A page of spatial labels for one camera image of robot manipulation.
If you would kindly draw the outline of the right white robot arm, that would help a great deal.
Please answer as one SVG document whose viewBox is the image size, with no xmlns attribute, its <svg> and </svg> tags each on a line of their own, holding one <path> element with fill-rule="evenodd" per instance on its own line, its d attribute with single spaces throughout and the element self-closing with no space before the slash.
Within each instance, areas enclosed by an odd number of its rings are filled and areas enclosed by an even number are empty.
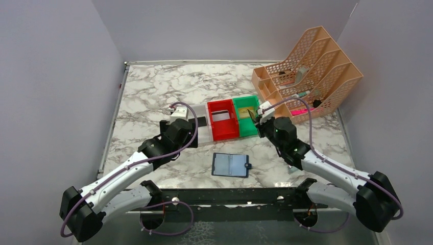
<svg viewBox="0 0 433 245">
<path fill-rule="evenodd" d="M 297 191 L 307 205 L 338 208 L 356 216 L 374 232 L 382 232 L 390 221 L 402 218 L 402 204 L 385 174 L 379 171 L 369 174 L 334 162 L 300 140 L 288 117 L 251 119 L 259 137 L 268 139 L 285 163 L 331 183 L 328 186 L 313 179 L 304 181 Z"/>
</svg>

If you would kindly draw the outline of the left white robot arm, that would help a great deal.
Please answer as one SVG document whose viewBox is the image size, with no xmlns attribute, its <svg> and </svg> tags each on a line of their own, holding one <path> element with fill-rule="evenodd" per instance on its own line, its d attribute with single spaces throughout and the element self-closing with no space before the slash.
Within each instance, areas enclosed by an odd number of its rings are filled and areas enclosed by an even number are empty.
<svg viewBox="0 0 433 245">
<path fill-rule="evenodd" d="M 139 178 L 175 161 L 186 148 L 194 148 L 198 119 L 178 118 L 161 134 L 145 140 L 136 152 L 108 175 L 79 189 L 64 190 L 59 216 L 61 237 L 73 236 L 84 242 L 95 236 L 103 224 L 119 213 L 147 205 L 153 198 L 147 187 L 124 191 Z"/>
</svg>

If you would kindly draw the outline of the red plastic bin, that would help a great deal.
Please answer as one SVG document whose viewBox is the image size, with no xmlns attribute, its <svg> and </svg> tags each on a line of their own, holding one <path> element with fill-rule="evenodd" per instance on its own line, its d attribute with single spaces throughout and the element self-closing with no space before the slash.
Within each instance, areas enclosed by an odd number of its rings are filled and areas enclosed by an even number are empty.
<svg viewBox="0 0 433 245">
<path fill-rule="evenodd" d="M 213 141 L 235 139 L 240 136 L 232 99 L 207 103 Z"/>
</svg>

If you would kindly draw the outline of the peach desk organizer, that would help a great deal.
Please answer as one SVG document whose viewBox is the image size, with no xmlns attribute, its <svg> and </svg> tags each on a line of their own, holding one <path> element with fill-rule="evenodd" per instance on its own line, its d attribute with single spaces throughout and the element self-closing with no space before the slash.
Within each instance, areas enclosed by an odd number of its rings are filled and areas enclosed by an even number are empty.
<svg viewBox="0 0 433 245">
<path fill-rule="evenodd" d="M 302 66 L 310 70 L 295 84 L 297 70 Z M 321 100 L 312 116 L 332 114 L 362 78 L 363 74 L 322 26 L 307 29 L 285 60 L 252 72 L 259 99 L 276 106 L 276 117 L 288 116 L 295 124 L 307 121 L 308 114 L 292 116 L 291 110 L 306 108 L 304 103 L 313 108 L 313 101 Z M 288 98 L 307 90 L 310 94 L 305 97 Z"/>
</svg>

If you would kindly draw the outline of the white plastic bin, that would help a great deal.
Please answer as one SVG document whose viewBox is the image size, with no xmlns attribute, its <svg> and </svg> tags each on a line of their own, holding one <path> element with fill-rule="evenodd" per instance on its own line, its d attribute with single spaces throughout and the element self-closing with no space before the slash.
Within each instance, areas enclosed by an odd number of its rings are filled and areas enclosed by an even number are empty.
<svg viewBox="0 0 433 245">
<path fill-rule="evenodd" d="M 207 144 L 213 142 L 211 124 L 207 103 L 191 105 L 198 118 L 198 144 Z"/>
</svg>

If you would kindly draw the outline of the navy blue card holder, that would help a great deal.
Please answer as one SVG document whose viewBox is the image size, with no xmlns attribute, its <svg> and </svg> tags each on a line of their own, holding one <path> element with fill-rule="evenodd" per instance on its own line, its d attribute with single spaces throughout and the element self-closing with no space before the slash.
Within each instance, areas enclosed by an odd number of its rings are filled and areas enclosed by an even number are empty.
<svg viewBox="0 0 433 245">
<path fill-rule="evenodd" d="M 248 155 L 214 153 L 212 158 L 213 176 L 247 178 L 252 164 Z"/>
</svg>

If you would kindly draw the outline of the green plastic bin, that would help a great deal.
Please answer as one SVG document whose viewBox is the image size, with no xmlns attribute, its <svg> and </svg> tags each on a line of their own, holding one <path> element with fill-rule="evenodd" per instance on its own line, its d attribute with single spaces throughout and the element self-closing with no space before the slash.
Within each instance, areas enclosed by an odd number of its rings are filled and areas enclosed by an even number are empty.
<svg viewBox="0 0 433 245">
<path fill-rule="evenodd" d="M 243 96 L 243 97 L 235 97 L 232 99 L 236 116 L 238 119 L 239 125 L 239 136 L 240 137 L 249 137 L 257 135 L 257 129 L 254 126 L 253 121 L 250 117 L 247 118 L 239 118 L 238 109 L 243 107 L 249 107 L 250 110 L 254 110 L 256 112 L 259 106 L 259 100 L 256 95 L 251 96 Z"/>
</svg>

